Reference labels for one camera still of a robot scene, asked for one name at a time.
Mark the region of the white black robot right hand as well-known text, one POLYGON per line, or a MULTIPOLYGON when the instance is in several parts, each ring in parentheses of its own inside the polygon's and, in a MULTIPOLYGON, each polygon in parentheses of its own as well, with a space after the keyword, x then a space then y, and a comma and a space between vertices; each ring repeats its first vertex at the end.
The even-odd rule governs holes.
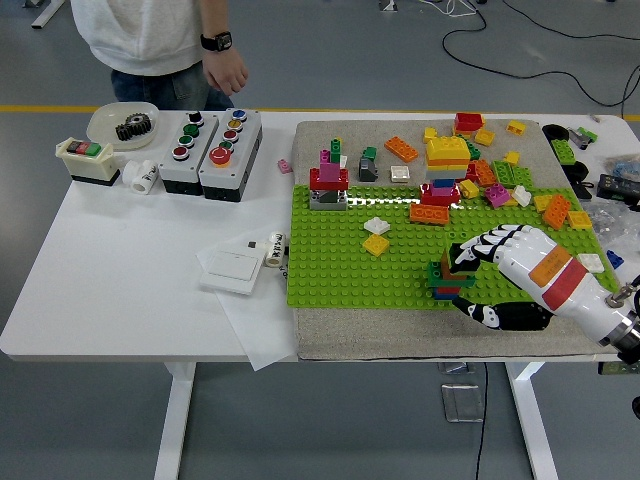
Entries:
POLYGON ((472 303, 460 296, 453 305, 478 323, 503 331, 541 331, 552 317, 574 321, 590 340, 610 345, 619 357, 639 357, 639 307, 611 306, 610 292, 564 247, 530 225, 499 225, 460 245, 454 263, 497 265, 499 272, 529 296, 529 302, 472 303))

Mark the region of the person's left hand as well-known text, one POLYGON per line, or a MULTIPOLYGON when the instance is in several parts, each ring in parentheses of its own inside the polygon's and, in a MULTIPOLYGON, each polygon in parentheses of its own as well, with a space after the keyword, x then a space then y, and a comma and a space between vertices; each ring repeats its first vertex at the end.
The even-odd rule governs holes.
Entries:
POLYGON ((221 52, 205 50, 202 66, 208 84, 227 96, 239 93, 246 86, 249 72, 235 47, 221 52))

